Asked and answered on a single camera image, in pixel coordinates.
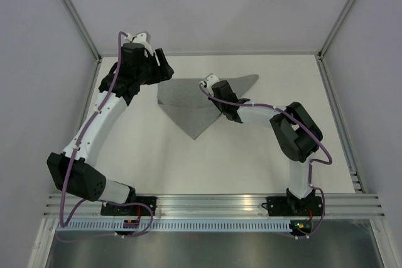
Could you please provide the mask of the grey cloth napkin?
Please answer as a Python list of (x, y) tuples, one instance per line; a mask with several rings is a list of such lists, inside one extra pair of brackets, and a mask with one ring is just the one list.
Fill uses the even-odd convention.
[(158, 85), (162, 111), (193, 140), (210, 127), (221, 113), (199, 89), (202, 78), (177, 78)]

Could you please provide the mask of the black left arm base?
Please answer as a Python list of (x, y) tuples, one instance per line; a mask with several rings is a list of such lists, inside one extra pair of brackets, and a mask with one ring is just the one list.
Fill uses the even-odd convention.
[(105, 217), (150, 217), (149, 210), (155, 214), (156, 202), (156, 196), (136, 196), (122, 204), (107, 202), (102, 205), (100, 214)]

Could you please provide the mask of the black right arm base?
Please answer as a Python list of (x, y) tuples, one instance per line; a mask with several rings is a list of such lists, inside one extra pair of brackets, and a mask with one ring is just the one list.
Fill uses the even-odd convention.
[(287, 196), (268, 196), (261, 207), (268, 211), (269, 217), (319, 217), (323, 212), (320, 196), (302, 200)]

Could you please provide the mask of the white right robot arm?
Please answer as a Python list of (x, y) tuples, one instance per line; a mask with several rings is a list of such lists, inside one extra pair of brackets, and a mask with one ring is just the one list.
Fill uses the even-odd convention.
[(240, 124), (257, 124), (273, 130), (280, 150), (290, 160), (290, 184), (286, 189), (288, 210), (300, 215), (308, 209), (315, 197), (312, 188), (310, 160), (318, 151), (321, 130), (299, 102), (285, 107), (253, 104), (239, 99), (226, 80), (213, 80), (205, 84), (209, 99), (230, 121)]

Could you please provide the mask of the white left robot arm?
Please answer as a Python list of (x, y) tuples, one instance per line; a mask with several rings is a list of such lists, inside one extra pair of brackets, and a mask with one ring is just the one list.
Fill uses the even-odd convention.
[(97, 159), (113, 125), (143, 85), (172, 78), (174, 71), (161, 48), (150, 53), (140, 43), (125, 43), (120, 61), (102, 79), (93, 109), (67, 147), (51, 153), (47, 165), (58, 190), (88, 201), (109, 201), (123, 215), (136, 211), (135, 189), (107, 179)]

